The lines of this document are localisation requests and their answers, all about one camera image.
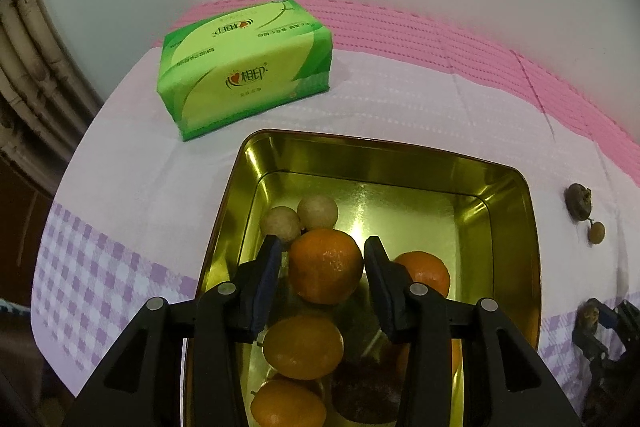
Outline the dark wrinkled passion fruit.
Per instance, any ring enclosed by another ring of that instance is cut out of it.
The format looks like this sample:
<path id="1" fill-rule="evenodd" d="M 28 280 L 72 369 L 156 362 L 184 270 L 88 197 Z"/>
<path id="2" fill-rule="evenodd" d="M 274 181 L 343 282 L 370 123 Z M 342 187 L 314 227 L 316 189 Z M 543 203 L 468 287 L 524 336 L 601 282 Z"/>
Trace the dark wrinkled passion fruit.
<path id="1" fill-rule="evenodd" d="M 572 183 L 564 191 L 565 206 L 575 221 L 586 221 L 592 211 L 592 192 L 589 187 Z"/>

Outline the orange tangerine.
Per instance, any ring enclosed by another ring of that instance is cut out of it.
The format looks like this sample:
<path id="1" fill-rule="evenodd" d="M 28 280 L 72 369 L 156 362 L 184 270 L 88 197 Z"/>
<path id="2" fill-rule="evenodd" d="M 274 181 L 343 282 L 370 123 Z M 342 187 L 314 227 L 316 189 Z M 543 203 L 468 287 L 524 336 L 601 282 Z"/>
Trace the orange tangerine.
<path id="1" fill-rule="evenodd" d="M 313 381 L 331 374 L 344 357 L 344 340 L 326 317 L 296 315 L 274 324 L 262 342 L 266 361 L 285 377 Z"/>
<path id="2" fill-rule="evenodd" d="M 334 229 L 314 229 L 288 248 L 288 281 L 314 305 L 335 306 L 356 291 L 363 257 L 355 239 Z"/>
<path id="3" fill-rule="evenodd" d="M 267 381 L 255 393 L 250 413 L 259 426 L 323 426 L 326 406 L 318 395 L 286 381 Z"/>
<path id="4" fill-rule="evenodd" d="M 394 260 L 409 273 L 411 280 L 438 291 L 445 298 L 450 291 L 450 274 L 442 259 L 426 251 L 408 251 Z"/>

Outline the orange tangerine bottom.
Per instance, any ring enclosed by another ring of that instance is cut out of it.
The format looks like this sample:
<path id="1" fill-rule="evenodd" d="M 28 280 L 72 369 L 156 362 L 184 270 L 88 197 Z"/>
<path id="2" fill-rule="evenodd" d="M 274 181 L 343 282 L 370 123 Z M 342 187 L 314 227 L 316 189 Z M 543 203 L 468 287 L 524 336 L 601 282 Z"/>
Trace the orange tangerine bottom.
<path id="1" fill-rule="evenodd" d="M 250 413 L 259 426 L 323 426 L 326 406 L 318 395 L 286 381 L 267 381 L 255 393 Z"/>

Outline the rattan chair frame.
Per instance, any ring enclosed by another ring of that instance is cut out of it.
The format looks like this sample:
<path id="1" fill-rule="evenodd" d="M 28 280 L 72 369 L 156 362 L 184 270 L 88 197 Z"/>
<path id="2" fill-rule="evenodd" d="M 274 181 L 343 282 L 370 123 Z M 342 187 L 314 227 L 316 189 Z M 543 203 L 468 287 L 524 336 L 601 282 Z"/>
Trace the rattan chair frame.
<path id="1" fill-rule="evenodd" d="M 1 158 L 50 195 L 101 108 L 41 0 L 1 0 Z"/>

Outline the dark wrinkled fruit top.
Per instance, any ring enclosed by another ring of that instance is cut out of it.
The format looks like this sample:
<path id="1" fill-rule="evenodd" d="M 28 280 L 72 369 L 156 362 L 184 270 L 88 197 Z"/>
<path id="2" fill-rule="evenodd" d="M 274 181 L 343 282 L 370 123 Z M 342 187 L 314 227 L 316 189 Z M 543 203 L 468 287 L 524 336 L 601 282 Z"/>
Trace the dark wrinkled fruit top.
<path id="1" fill-rule="evenodd" d="M 576 329 L 584 333 L 594 334 L 599 325 L 600 311 L 593 303 L 584 303 L 577 310 Z"/>

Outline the pink purple checked tablecloth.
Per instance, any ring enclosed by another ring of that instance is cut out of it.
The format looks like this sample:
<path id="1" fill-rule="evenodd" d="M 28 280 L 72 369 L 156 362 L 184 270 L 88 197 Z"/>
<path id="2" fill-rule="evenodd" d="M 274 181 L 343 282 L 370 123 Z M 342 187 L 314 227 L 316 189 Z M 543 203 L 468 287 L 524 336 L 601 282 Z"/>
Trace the pink purple checked tablecloth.
<path id="1" fill-rule="evenodd" d="M 575 407 L 588 364 L 570 333 L 589 298 L 639 298 L 639 147 L 568 83 L 457 26 L 372 5 L 304 0 L 328 26 L 328 92 L 190 142 L 156 91 L 160 47 L 128 72 L 81 140 L 44 227 L 32 333 L 71 392 L 146 299 L 191 298 L 241 143 L 259 129 L 406 142 L 485 158 L 524 174 L 540 240 L 539 352 Z M 575 221 L 572 183 L 592 211 Z M 588 239 L 590 221 L 605 239 Z"/>

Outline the gold metal tin tray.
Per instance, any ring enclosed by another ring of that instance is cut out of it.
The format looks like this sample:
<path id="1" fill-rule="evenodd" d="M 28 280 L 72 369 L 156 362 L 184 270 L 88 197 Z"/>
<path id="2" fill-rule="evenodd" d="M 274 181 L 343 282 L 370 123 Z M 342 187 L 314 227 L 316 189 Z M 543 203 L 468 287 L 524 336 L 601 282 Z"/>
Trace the gold metal tin tray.
<path id="1" fill-rule="evenodd" d="M 427 251 L 445 263 L 449 300 L 474 305 L 494 299 L 536 350 L 540 327 L 540 263 L 533 204 L 525 179 L 510 167 L 446 150 L 317 133 L 262 130 L 236 156 L 210 236 L 201 274 L 203 289 L 228 280 L 262 245 L 260 219 L 274 206 L 308 195 L 337 203 L 337 228 L 364 251 L 381 239 L 390 260 L 406 251 Z M 277 281 L 270 320 L 295 313 L 324 314 L 345 343 L 343 361 L 375 359 L 393 369 L 404 387 L 400 355 L 382 331 L 363 277 L 352 295 L 335 306 L 307 303 L 285 277 Z M 452 377 L 451 424 L 463 419 L 461 362 Z M 331 426 L 360 424 L 334 410 L 332 374 L 321 384 Z"/>

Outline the small brown longan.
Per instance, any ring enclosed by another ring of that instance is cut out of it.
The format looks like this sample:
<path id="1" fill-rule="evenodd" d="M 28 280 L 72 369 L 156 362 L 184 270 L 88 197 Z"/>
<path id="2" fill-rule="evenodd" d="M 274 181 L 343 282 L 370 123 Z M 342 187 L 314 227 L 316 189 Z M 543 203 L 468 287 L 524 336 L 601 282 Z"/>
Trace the small brown longan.
<path id="1" fill-rule="evenodd" d="M 589 242 L 593 245 L 599 245 L 605 239 L 605 225 L 601 221 L 590 221 L 590 227 L 588 230 Z"/>

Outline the brown longan fruit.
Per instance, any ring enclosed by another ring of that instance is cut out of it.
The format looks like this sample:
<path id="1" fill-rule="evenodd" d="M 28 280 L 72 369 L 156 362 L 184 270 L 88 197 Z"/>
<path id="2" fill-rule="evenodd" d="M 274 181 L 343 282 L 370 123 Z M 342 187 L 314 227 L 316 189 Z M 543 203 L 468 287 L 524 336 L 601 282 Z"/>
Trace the brown longan fruit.
<path id="1" fill-rule="evenodd" d="M 332 229 L 337 222 L 338 207 L 332 197 L 309 195 L 303 197 L 297 205 L 300 224 L 307 231 L 314 229 Z"/>
<path id="2" fill-rule="evenodd" d="M 260 219 L 260 231 L 274 235 L 283 245 L 290 245 L 302 233 L 299 217 L 290 207 L 278 206 L 269 209 Z"/>

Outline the green tissue pack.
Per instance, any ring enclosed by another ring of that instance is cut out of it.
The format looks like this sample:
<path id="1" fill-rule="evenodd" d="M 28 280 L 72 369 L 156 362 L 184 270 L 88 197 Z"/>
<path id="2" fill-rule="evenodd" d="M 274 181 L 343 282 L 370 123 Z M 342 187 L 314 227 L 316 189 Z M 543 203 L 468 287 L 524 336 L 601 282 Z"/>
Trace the green tissue pack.
<path id="1" fill-rule="evenodd" d="M 294 0 L 218 14 L 167 34 L 156 91 L 189 141 L 329 90 L 332 32 Z"/>

